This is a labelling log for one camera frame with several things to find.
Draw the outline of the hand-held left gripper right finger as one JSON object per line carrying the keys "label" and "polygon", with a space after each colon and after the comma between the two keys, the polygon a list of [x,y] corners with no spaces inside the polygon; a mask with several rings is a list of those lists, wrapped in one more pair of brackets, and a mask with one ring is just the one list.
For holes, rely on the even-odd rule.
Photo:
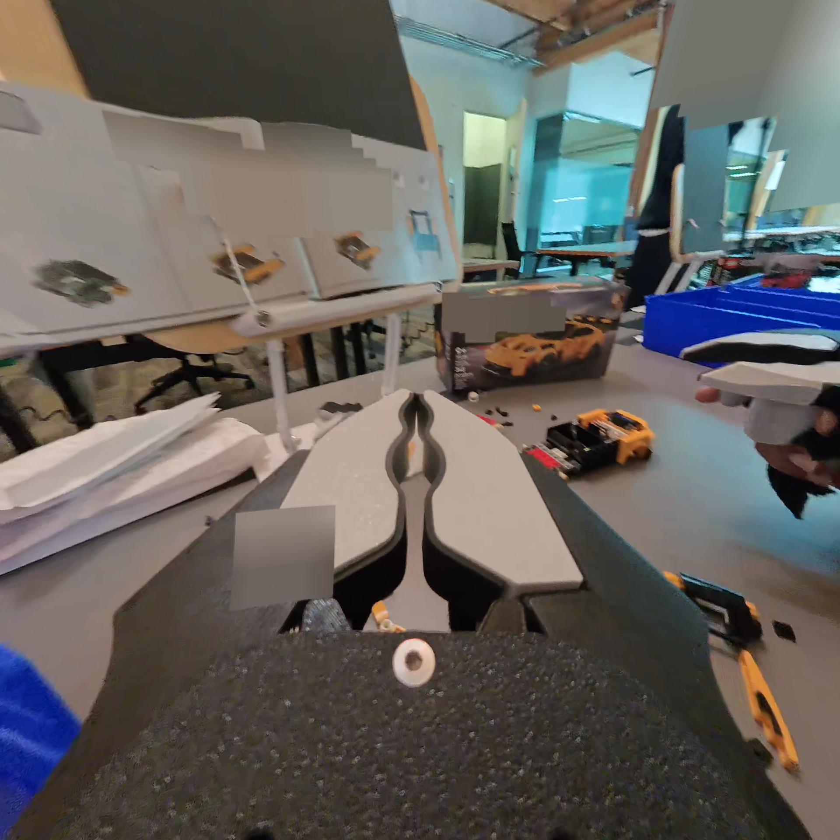
{"label": "hand-held left gripper right finger", "polygon": [[423,574],[448,626],[473,632],[498,601],[577,592],[585,578],[517,447],[447,397],[418,397],[429,488]]}

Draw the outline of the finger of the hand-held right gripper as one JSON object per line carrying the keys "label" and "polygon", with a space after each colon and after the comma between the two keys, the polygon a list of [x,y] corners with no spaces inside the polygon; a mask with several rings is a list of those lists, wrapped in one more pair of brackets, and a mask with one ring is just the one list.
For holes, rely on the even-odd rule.
{"label": "finger of the hand-held right gripper", "polygon": [[839,385],[839,362],[803,365],[740,361],[703,374],[699,383],[733,395],[811,405],[826,388]]}
{"label": "finger of the hand-held right gripper", "polygon": [[815,365],[839,361],[838,331],[742,332],[684,348],[681,360],[706,366],[735,364]]}

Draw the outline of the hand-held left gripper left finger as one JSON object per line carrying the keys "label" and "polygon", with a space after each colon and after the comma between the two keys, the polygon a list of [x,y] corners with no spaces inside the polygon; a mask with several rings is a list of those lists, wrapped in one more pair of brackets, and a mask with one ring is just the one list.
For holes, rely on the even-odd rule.
{"label": "hand-held left gripper left finger", "polygon": [[406,389],[352,413],[312,447],[280,506],[332,514],[332,597],[356,631],[406,572],[402,483],[416,419]]}

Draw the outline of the orange curved lego piece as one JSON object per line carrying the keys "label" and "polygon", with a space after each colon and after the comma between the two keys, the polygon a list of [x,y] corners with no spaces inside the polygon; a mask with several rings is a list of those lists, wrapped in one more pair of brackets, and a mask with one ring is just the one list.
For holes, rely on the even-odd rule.
{"label": "orange curved lego piece", "polygon": [[747,649],[738,653],[738,664],[752,718],[782,768],[789,774],[798,774],[801,764],[795,743],[760,667]]}

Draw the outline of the blue plastic bin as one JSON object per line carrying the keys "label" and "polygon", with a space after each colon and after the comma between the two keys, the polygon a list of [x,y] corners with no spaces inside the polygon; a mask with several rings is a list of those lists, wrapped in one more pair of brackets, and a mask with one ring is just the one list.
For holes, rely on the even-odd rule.
{"label": "blue plastic bin", "polygon": [[730,285],[650,297],[642,345],[678,358],[690,346],[738,333],[838,326],[837,291]]}
{"label": "blue plastic bin", "polygon": [[81,723],[32,663],[1,646],[1,838],[76,739]]}
{"label": "blue plastic bin", "polygon": [[792,293],[809,293],[813,295],[828,295],[838,298],[839,296],[839,275],[838,271],[828,271],[816,274],[805,272],[794,272],[788,275],[752,274],[728,284],[730,291],[736,288],[759,289],[760,291],[789,291]]}

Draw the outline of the partly built orange lego car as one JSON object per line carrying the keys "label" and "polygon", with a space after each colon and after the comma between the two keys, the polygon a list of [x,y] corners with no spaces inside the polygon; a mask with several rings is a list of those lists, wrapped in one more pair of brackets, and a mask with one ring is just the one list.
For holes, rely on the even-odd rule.
{"label": "partly built orange lego car", "polygon": [[564,480],[613,466],[649,460],[655,433],[642,418],[620,410],[596,409],[551,426],[541,443],[521,453]]}

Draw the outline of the lego set box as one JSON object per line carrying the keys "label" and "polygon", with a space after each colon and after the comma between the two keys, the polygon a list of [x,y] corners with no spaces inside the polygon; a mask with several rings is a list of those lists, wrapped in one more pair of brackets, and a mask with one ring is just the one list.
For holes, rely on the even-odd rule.
{"label": "lego set box", "polygon": [[629,289],[598,277],[470,283],[434,308],[437,372],[452,393],[594,380]]}

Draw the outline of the lego instruction booklet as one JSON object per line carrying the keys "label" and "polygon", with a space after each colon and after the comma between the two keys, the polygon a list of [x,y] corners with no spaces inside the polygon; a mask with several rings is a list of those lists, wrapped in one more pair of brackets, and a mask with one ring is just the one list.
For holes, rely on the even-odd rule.
{"label": "lego instruction booklet", "polygon": [[1,146],[4,351],[216,325],[278,338],[460,280],[428,150],[7,81]]}

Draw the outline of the person's right hand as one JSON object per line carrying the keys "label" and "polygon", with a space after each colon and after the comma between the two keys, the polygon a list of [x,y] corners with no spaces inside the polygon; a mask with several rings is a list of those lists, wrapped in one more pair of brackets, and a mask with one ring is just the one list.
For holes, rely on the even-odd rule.
{"label": "person's right hand", "polygon": [[[749,399],[745,396],[731,395],[721,392],[709,386],[700,387],[695,398],[699,403],[714,404],[720,403],[724,406],[746,406]],[[838,435],[838,415],[823,408],[815,420],[815,431],[824,437],[830,438]],[[754,445],[759,455],[766,463],[787,476],[800,480],[808,480],[822,487],[839,488],[839,467],[838,462],[821,462],[806,452],[802,446],[792,444]]]}

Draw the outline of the black office chair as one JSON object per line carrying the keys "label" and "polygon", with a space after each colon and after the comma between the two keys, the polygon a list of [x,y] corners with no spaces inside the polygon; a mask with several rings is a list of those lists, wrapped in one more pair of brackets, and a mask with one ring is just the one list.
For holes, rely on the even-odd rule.
{"label": "black office chair", "polygon": [[152,387],[133,405],[135,415],[147,413],[147,403],[162,396],[172,388],[180,384],[189,385],[195,396],[203,396],[199,380],[209,379],[215,383],[228,380],[239,380],[245,382],[245,389],[254,390],[256,383],[253,378],[242,372],[238,372],[228,363],[218,363],[216,356],[212,354],[199,354],[200,364],[190,362],[187,354],[178,356],[179,367],[173,371],[163,374],[152,381]]}
{"label": "black office chair", "polygon": [[513,222],[501,222],[500,232],[509,261],[515,261],[522,266],[522,263],[528,260],[534,262],[535,266],[539,265],[541,257],[535,250],[522,250],[519,246],[518,235],[515,224]]}

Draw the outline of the wooden office desk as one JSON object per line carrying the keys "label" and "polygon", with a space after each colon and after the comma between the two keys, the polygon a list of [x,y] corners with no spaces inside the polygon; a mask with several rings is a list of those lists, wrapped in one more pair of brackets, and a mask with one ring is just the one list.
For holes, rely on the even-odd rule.
{"label": "wooden office desk", "polygon": [[636,246],[637,240],[632,239],[607,244],[538,248],[534,251],[534,255],[538,260],[551,258],[568,263],[570,276],[577,277],[590,263],[597,263],[601,268],[609,270],[625,268],[632,260]]}

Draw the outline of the stack of white paper bags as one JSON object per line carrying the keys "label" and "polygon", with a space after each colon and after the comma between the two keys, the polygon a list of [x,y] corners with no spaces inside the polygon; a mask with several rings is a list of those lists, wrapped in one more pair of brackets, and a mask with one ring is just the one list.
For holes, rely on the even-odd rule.
{"label": "stack of white paper bags", "polygon": [[99,423],[3,462],[1,574],[263,466],[266,437],[220,417],[217,399]]}

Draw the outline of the black lego frame assembly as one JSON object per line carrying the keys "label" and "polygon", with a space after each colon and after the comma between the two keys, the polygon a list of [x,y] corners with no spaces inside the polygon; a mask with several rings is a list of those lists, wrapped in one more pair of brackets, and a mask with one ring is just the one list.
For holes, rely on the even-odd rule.
{"label": "black lego frame assembly", "polygon": [[735,648],[763,640],[758,608],[743,595],[690,574],[663,571],[662,575],[709,619],[709,632]]}

